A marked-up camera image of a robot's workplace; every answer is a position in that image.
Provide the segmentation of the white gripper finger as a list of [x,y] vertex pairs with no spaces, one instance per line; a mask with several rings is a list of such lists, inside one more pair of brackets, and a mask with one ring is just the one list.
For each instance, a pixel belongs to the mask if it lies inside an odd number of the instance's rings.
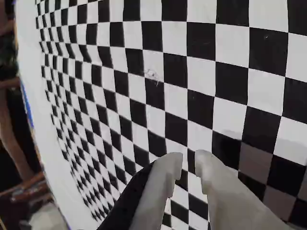
[[303,230],[306,167],[259,149],[242,149],[238,170],[204,150],[195,172],[207,196],[213,230]]

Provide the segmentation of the gripper finger black mount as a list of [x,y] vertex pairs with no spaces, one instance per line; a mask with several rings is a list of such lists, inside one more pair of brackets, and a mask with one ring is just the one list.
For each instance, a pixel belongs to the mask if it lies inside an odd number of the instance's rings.
[[138,171],[98,229],[159,230],[182,163],[183,154],[171,152]]

